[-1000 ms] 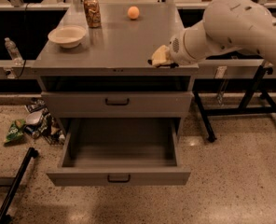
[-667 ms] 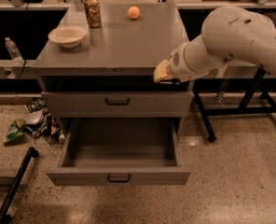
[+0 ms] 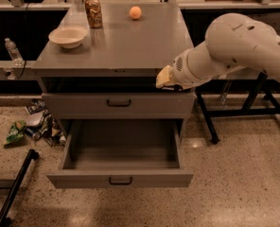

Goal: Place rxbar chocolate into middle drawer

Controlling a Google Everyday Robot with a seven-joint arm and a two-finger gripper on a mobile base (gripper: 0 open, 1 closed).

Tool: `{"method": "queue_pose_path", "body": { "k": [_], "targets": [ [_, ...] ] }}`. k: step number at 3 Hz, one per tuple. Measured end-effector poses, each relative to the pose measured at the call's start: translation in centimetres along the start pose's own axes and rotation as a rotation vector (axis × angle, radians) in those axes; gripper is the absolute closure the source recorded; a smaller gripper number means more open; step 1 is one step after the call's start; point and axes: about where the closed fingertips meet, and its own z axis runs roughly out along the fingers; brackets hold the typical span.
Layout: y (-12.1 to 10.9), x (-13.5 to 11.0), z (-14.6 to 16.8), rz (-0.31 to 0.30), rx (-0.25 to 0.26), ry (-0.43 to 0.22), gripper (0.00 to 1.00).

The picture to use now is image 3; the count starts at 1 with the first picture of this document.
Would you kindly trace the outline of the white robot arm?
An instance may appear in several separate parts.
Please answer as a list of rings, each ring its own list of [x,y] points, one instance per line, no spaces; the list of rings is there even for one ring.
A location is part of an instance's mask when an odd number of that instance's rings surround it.
[[[280,82],[280,35],[248,16],[226,13],[209,25],[202,43],[161,70],[156,86],[194,88],[245,67]]]

